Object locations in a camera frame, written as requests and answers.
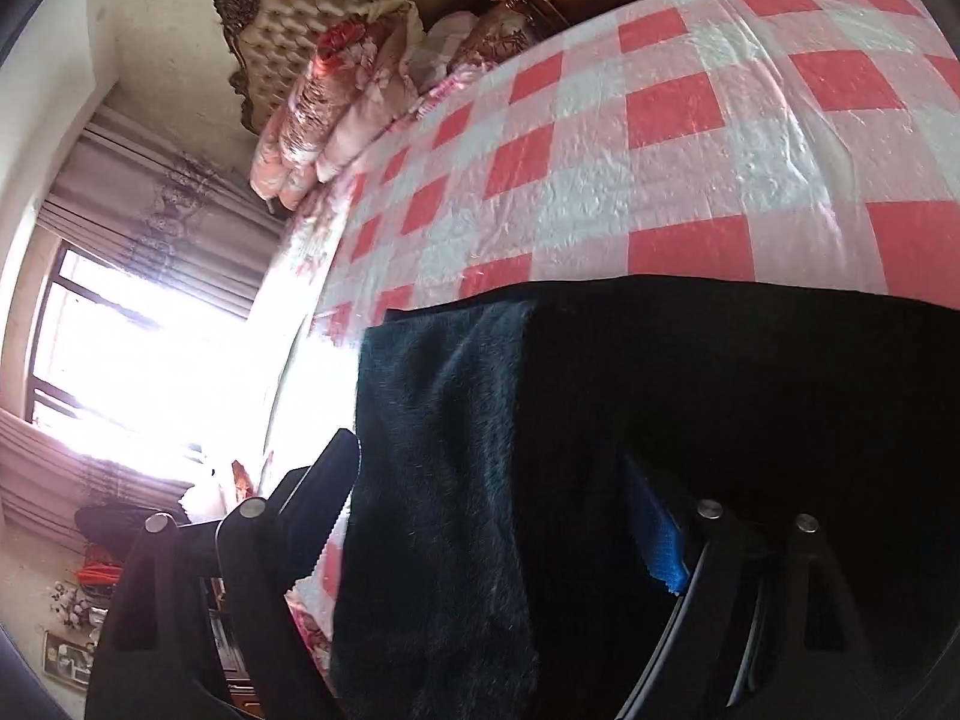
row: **metal screw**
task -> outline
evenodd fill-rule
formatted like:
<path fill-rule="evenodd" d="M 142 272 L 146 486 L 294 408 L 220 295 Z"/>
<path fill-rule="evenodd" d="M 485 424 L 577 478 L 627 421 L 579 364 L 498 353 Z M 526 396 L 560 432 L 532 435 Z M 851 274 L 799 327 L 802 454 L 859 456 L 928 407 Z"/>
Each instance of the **metal screw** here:
<path fill-rule="evenodd" d="M 267 508 L 267 502 L 263 498 L 248 498 L 240 504 L 240 517 L 247 519 L 257 519 Z"/>
<path fill-rule="evenodd" d="M 697 514 L 703 519 L 720 519 L 723 514 L 723 507 L 716 501 L 704 498 L 697 504 Z"/>
<path fill-rule="evenodd" d="M 800 514 L 797 517 L 797 527 L 804 533 L 816 533 L 820 529 L 820 524 L 812 514 Z"/>
<path fill-rule="evenodd" d="M 174 518 L 170 517 L 170 514 L 167 514 L 166 512 L 157 512 L 156 514 L 151 514 L 150 517 L 147 517 L 146 521 L 143 523 L 143 527 L 147 529 L 147 533 L 159 533 L 173 521 Z"/>

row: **carved wood trim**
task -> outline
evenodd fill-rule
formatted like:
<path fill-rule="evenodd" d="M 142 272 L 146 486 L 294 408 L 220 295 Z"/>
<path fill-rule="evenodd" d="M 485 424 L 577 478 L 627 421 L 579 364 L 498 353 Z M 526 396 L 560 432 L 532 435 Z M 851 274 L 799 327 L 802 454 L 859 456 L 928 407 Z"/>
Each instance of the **carved wood trim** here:
<path fill-rule="evenodd" d="M 256 18 L 257 11 L 260 9 L 260 0 L 213 0 L 213 6 L 217 10 L 217 15 L 220 16 L 227 47 L 240 66 L 230 76 L 230 85 L 234 92 L 243 98 L 240 121 L 246 129 L 258 135 L 259 133 L 253 128 L 253 101 L 248 91 L 247 62 L 240 50 L 240 34 Z"/>

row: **red and white checkered fabric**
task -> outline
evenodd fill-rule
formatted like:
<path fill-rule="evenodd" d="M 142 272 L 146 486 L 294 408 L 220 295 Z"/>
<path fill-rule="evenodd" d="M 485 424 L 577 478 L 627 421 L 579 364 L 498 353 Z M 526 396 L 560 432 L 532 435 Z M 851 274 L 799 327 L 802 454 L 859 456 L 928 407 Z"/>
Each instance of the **red and white checkered fabric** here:
<path fill-rule="evenodd" d="M 678 274 L 960 308 L 960 62 L 920 0 L 645 0 L 375 143 L 315 332 Z"/>

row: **blue gripper pad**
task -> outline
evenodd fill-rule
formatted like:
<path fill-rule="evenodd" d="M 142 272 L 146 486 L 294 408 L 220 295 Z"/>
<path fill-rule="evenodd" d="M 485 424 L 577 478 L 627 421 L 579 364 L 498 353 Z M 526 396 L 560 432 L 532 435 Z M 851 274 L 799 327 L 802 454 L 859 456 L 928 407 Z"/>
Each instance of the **blue gripper pad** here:
<path fill-rule="evenodd" d="M 683 565 L 683 533 L 651 489 L 646 477 L 629 459 L 627 504 L 630 528 L 640 557 L 654 579 L 680 595 L 690 584 L 690 572 Z"/>

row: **framed photo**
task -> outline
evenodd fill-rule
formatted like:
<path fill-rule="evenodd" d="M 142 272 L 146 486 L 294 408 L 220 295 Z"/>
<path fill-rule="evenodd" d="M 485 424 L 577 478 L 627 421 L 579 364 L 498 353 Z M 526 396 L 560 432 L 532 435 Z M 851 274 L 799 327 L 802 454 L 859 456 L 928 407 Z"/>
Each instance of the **framed photo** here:
<path fill-rule="evenodd" d="M 43 673 L 51 680 L 85 692 L 92 668 L 93 655 L 85 647 L 49 631 L 44 633 Z"/>

